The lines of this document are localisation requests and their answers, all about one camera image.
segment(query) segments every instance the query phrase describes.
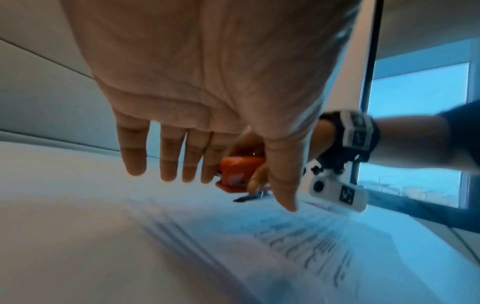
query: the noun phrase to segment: paper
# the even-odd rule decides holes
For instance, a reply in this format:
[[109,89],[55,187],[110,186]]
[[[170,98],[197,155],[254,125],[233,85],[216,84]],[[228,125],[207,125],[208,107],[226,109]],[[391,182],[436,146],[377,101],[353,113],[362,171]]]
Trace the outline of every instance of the paper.
[[308,204],[296,213],[271,198],[143,206],[137,220],[239,302],[440,302],[388,235]]

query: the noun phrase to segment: desk surface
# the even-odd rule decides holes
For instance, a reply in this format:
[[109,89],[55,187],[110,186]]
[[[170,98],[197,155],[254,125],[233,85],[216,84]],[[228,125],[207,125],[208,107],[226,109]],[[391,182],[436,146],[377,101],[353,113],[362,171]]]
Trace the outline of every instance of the desk surface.
[[[230,302],[123,215],[130,197],[212,191],[162,183],[156,160],[135,178],[118,157],[0,143],[0,301]],[[373,206],[353,219],[389,234],[442,302],[480,302],[478,268],[417,221]]]

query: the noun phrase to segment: black sleeve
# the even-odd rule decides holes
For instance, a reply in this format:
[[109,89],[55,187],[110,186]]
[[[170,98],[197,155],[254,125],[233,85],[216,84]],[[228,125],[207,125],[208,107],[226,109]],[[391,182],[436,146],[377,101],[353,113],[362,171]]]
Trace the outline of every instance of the black sleeve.
[[466,149],[480,166],[480,100],[440,113],[450,125],[451,142]]

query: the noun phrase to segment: orange stapler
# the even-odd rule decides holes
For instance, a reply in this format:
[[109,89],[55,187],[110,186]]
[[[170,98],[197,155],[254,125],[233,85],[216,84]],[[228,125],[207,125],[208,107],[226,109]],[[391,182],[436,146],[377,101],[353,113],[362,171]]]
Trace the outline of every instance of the orange stapler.
[[247,183],[255,170],[265,163],[264,157],[230,156],[225,157],[218,167],[220,181],[215,185],[228,193],[244,193]]

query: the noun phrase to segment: wrist strap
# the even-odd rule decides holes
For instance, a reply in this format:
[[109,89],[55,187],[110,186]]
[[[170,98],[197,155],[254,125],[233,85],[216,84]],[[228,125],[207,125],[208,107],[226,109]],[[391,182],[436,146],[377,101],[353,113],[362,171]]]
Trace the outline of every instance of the wrist strap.
[[380,140],[379,127],[371,116],[341,111],[324,113],[320,119],[331,121],[336,129],[332,146],[317,158],[323,169],[341,173],[349,161],[368,162]]

